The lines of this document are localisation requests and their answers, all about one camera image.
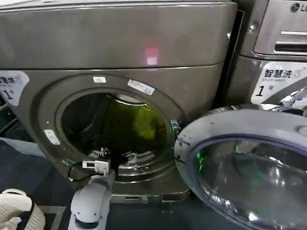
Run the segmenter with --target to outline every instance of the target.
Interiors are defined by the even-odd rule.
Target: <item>front-loading washing machine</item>
[[[115,199],[181,200],[173,146],[212,104],[235,13],[229,0],[2,5],[1,95],[65,177],[111,154]]]
[[[238,0],[236,33],[218,95],[221,104],[305,107],[306,1]]]

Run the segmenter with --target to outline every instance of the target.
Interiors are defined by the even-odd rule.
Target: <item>floor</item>
[[[25,191],[44,210],[45,230],[66,230],[73,190],[51,163],[0,141],[0,190]],[[242,230],[197,199],[177,204],[112,204],[107,230]]]

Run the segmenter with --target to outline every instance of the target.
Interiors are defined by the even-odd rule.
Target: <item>robotic hand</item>
[[[94,169],[100,175],[78,190],[71,202],[71,219],[68,230],[104,230],[116,173],[108,161],[83,161],[84,169]]]

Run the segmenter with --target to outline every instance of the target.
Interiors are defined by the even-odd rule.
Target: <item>washing machine door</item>
[[[219,109],[183,129],[174,153],[190,189],[232,222],[307,228],[307,118]]]

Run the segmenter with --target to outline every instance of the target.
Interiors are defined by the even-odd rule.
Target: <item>white label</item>
[[[11,105],[19,105],[21,93],[28,82],[28,75],[22,71],[0,71],[0,93]]]
[[[52,129],[45,129],[44,133],[48,140],[53,144],[53,145],[60,145],[59,139],[57,138],[56,134]]]
[[[141,91],[147,95],[152,95],[154,93],[154,88],[146,85],[144,83],[138,82],[136,80],[129,80],[128,85],[138,91]]]
[[[261,104],[306,77],[307,63],[270,62],[263,67],[250,101],[253,104]]]
[[[93,81],[95,83],[106,83],[106,78],[105,77],[93,77]]]

